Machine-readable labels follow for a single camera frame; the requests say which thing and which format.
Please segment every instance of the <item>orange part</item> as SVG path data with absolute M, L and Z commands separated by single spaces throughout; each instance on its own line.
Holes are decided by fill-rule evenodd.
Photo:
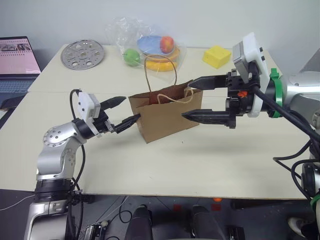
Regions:
M 216 203 L 220 203 L 222 201 L 222 198 L 214 197 L 213 201 L 215 201 Z
M 238 92 L 237 95 L 241 98 L 244 98 L 248 95 L 248 92 L 247 91 L 240 91 L 240 92 Z

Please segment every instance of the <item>red apple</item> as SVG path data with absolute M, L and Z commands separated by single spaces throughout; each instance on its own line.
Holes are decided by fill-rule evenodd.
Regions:
M 175 42 L 174 39 L 170 36 L 163 36 L 160 41 L 160 49 L 163 53 L 171 53 L 174 49 Z

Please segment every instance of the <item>green ring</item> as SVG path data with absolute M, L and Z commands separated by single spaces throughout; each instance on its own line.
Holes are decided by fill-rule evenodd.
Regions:
M 271 68 L 270 79 L 274 82 L 275 87 L 275 102 L 282 107 L 282 83 L 279 79 L 279 73 L 276 68 Z M 281 114 L 274 111 L 273 119 L 279 118 Z
M 315 208 L 316 208 L 316 203 L 317 203 L 319 200 L 320 200 L 320 195 L 319 195 L 319 194 L 315 195 L 315 196 L 311 199 L 310 205 L 311 205 L 311 207 L 312 207 L 313 210 L 316 210 L 316 209 L 315 209 Z

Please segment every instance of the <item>laptop keyboard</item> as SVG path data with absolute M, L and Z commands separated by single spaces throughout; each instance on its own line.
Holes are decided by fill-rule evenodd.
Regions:
M 26 93 L 33 81 L 0 81 L 0 93 Z

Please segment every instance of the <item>white wall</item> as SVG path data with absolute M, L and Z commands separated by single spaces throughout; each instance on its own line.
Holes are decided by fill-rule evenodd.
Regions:
M 0 36 L 26 35 L 42 66 L 62 44 L 107 44 L 104 27 L 128 16 L 159 25 L 188 47 L 231 48 L 255 32 L 284 73 L 320 47 L 320 0 L 1 0 Z

